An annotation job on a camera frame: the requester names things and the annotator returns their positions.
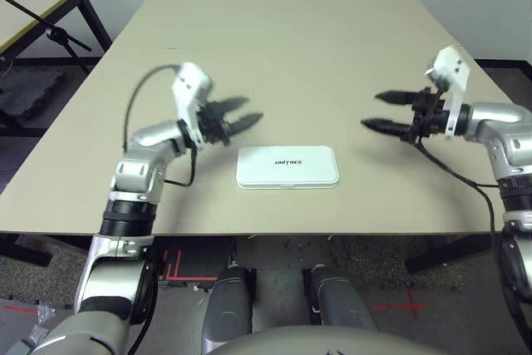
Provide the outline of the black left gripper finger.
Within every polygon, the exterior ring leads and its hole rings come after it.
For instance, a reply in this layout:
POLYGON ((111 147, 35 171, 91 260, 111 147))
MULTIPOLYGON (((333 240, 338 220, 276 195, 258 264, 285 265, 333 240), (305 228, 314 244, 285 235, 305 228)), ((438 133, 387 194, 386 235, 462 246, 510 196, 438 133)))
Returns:
POLYGON ((233 96, 227 99, 224 99, 219 102, 219 107, 222 112, 231 112, 238 110, 241 106, 249 102, 249 98, 245 96, 233 96))
POLYGON ((229 123, 230 131, 246 131, 251 128, 254 124, 259 122, 264 116, 263 113, 251 113, 245 116, 242 116, 237 121, 229 123))

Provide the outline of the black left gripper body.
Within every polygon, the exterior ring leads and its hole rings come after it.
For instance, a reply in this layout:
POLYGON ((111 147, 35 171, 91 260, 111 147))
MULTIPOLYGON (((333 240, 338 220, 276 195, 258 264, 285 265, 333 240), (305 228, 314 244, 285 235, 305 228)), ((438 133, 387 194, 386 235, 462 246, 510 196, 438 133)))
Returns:
POLYGON ((230 101, 210 101, 199 108, 199 130, 207 143, 214 145, 221 142, 229 145, 229 123, 225 120, 225 115, 230 108, 230 101))

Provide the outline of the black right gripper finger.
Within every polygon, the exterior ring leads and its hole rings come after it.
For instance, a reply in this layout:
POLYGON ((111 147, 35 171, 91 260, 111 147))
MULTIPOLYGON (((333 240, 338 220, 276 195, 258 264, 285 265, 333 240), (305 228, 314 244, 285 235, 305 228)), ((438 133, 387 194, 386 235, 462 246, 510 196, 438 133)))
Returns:
POLYGON ((406 125, 388 119, 368 118, 361 120, 361 124, 378 133, 405 133, 406 125))
POLYGON ((411 104, 414 101, 414 92, 384 91, 376 94, 375 97, 389 104, 411 104))

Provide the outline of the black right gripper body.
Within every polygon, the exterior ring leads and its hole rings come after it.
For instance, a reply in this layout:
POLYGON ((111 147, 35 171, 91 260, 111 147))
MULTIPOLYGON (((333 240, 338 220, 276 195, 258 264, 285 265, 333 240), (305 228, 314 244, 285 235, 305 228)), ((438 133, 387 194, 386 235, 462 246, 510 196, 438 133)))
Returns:
POLYGON ((444 133, 447 124, 447 112, 443 110, 445 101, 441 98, 442 90, 432 92, 425 87, 419 92, 409 91, 405 95, 407 105, 411 105, 413 119, 401 136, 401 140, 415 143, 423 137, 444 133))

